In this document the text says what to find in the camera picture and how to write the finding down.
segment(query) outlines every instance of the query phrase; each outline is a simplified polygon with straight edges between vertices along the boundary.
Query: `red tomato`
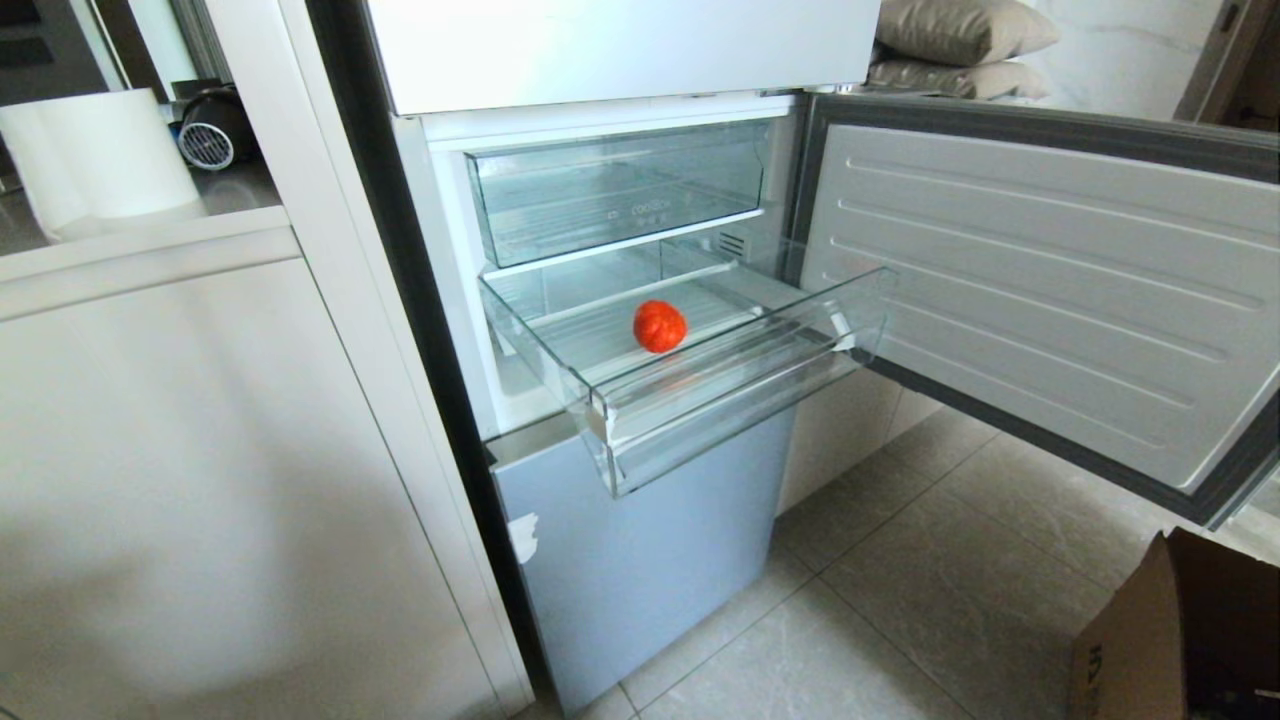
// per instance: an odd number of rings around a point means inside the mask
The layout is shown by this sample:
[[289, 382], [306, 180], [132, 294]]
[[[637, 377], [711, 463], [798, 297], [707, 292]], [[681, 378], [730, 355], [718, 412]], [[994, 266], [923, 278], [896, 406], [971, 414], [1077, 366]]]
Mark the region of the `red tomato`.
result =
[[685, 323], [685, 316], [673, 305], [660, 300], [649, 300], [636, 307], [636, 319], [631, 331], [641, 347], [658, 354], [675, 350], [689, 334], [689, 324]]

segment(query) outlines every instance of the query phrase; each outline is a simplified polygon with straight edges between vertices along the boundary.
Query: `fan grille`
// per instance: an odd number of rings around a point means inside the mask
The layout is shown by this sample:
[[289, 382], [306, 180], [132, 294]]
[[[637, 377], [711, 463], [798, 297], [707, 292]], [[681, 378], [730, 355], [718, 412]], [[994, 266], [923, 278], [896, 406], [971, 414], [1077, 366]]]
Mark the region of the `fan grille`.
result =
[[188, 123], [178, 133], [178, 150], [188, 163], [205, 170], [220, 170], [232, 164], [236, 152], [221, 129], [206, 123]]

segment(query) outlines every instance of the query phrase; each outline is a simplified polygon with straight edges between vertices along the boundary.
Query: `refrigerator drawer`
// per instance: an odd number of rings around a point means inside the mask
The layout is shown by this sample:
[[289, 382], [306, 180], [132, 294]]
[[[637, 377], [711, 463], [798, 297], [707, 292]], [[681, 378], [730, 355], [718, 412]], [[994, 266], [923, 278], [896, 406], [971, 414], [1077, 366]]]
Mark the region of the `refrigerator drawer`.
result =
[[[623, 496], [874, 356], [883, 268], [805, 292], [774, 278], [803, 246], [754, 263], [716, 232], [481, 278], [503, 352], [518, 354], [577, 420], [605, 484]], [[653, 354], [636, 307], [673, 305], [689, 334]]]
[[499, 268], [759, 211], [769, 120], [467, 155]]

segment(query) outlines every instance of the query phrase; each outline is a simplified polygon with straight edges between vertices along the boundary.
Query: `pillow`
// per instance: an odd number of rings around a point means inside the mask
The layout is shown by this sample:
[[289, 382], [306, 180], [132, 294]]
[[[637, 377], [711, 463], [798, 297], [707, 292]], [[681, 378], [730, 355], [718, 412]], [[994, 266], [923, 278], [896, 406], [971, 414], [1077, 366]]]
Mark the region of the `pillow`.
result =
[[886, 60], [872, 65], [867, 85], [932, 90], [952, 97], [991, 100], [1001, 95], [1041, 99], [1044, 78], [1021, 63], [991, 63], [977, 68], [936, 65], [924, 60]]
[[884, 0], [876, 38], [925, 60], [980, 65], [1043, 50], [1059, 33], [1018, 0]]

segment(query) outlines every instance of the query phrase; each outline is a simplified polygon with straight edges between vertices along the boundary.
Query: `tile floor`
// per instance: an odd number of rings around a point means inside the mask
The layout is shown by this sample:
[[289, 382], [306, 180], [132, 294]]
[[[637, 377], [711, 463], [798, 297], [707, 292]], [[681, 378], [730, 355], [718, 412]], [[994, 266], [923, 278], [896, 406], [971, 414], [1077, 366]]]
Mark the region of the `tile floor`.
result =
[[[1206, 534], [1277, 562], [1277, 498]], [[582, 717], [1064, 717], [1071, 639], [1178, 524], [945, 409], [780, 518], [760, 579]]]

